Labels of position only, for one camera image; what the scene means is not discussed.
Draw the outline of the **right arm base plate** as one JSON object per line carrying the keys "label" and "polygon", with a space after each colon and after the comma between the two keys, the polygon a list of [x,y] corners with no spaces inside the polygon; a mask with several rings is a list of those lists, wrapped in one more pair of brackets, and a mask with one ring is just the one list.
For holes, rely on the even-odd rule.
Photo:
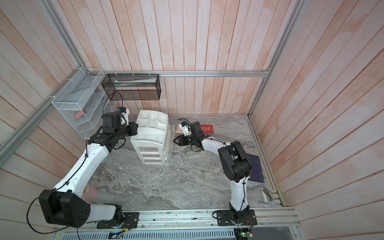
{"label": "right arm base plate", "polygon": [[218,210],[213,213],[219,226],[256,226],[258,224],[254,210],[244,209],[241,212],[235,210]]}

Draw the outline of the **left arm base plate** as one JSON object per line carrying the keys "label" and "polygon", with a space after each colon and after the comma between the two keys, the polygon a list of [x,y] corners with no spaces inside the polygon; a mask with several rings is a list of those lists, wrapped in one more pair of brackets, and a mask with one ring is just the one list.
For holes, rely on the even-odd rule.
{"label": "left arm base plate", "polygon": [[122,212],[112,220],[99,221],[97,229],[135,229],[138,225],[139,212]]}

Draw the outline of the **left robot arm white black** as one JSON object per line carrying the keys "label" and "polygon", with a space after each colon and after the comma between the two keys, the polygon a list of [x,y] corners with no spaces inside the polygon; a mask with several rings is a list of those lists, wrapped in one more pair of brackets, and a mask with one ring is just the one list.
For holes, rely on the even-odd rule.
{"label": "left robot arm white black", "polygon": [[38,200],[47,223],[79,228],[86,223],[106,222],[119,228],[125,216],[120,205],[94,205],[83,199],[86,186],[100,163],[115,150],[120,140],[138,133],[138,124],[129,121],[123,107],[102,115],[103,124],[86,142],[86,149],[67,175]]}

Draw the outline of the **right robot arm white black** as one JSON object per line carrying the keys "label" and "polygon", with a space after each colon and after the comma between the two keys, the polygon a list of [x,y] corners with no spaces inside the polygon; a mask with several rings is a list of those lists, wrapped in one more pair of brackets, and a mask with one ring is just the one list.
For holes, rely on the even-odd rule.
{"label": "right robot arm white black", "polygon": [[209,151],[219,156],[223,171],[231,181],[229,215],[234,224],[241,224],[251,212],[247,199],[247,183],[252,165],[240,142],[227,143],[207,135],[199,122],[179,118],[182,135],[173,142],[178,146],[196,147],[197,151]]}

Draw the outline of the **beige postcard red text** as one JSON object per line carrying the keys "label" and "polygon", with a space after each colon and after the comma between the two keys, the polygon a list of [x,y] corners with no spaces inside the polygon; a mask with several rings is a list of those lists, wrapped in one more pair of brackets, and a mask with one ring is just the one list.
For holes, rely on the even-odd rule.
{"label": "beige postcard red text", "polygon": [[176,133],[177,133],[177,134],[183,134],[183,133],[184,133],[181,124],[179,124],[179,125],[177,126]]}

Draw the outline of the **white plastic drawer organizer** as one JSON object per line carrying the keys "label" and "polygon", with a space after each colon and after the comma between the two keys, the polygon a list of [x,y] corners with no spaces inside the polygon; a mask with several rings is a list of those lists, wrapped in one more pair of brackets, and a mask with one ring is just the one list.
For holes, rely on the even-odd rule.
{"label": "white plastic drawer organizer", "polygon": [[169,116],[162,112],[141,110],[136,123],[138,134],[131,143],[144,165],[165,165],[170,153]]}

